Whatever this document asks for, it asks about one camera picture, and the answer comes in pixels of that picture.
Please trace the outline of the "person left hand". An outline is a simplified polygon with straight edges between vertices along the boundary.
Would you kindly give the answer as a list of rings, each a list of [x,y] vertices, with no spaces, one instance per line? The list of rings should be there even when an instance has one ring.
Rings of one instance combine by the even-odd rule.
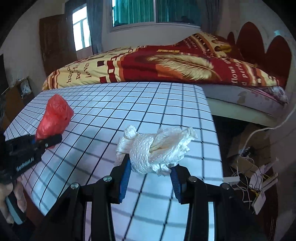
[[[9,196],[12,192],[14,193],[17,205],[22,212],[27,209],[27,201],[23,193],[23,186],[21,184],[22,177],[17,178],[15,185],[12,183],[4,185],[1,184],[1,213],[8,224],[13,224],[14,219],[11,213],[8,211],[7,205],[5,203],[5,198]]]

